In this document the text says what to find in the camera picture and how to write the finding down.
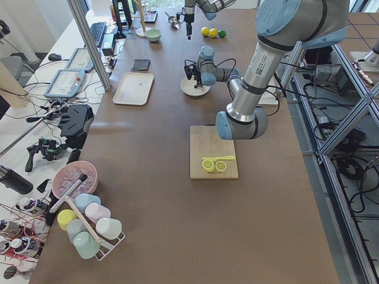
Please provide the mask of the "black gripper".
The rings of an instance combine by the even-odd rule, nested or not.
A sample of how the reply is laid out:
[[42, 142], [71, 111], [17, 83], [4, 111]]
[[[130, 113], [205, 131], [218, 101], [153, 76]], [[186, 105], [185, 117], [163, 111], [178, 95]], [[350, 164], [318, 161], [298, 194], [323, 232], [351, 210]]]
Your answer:
[[192, 36], [192, 23], [194, 22], [195, 14], [185, 14], [184, 21], [186, 22], [187, 39], [190, 40]]
[[193, 71], [194, 79], [197, 81], [197, 84], [194, 86], [194, 88], [195, 89], [201, 88], [202, 87], [201, 72], [199, 72], [196, 67], [192, 71]]

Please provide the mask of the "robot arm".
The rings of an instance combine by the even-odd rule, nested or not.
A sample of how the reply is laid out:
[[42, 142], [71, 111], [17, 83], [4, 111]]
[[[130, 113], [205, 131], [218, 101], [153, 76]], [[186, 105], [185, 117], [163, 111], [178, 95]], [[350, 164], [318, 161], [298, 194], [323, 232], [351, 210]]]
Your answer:
[[199, 9], [203, 12], [206, 19], [209, 21], [213, 20], [216, 17], [216, 14], [233, 5], [235, 3], [234, 0], [185, 0], [184, 6], [181, 9], [181, 12], [178, 15], [184, 16], [184, 22], [186, 23], [186, 35], [187, 39], [191, 39], [192, 36], [192, 23], [195, 19], [195, 7], [199, 7]]
[[220, 68], [213, 62], [214, 51], [204, 46], [199, 52], [195, 75], [205, 86], [226, 82], [233, 102], [216, 116], [216, 128], [224, 140], [260, 137], [267, 129], [265, 110], [258, 105], [283, 55], [296, 42], [306, 49], [328, 47], [341, 42], [348, 31], [349, 1], [264, 1], [255, 28], [257, 44], [247, 71]]

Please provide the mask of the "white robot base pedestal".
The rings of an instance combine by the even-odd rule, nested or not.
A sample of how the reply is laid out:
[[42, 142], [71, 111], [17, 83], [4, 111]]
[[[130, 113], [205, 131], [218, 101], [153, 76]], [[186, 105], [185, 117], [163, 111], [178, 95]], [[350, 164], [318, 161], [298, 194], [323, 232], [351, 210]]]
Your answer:
[[258, 102], [259, 105], [278, 105], [278, 103], [279, 100], [273, 87], [268, 87]]

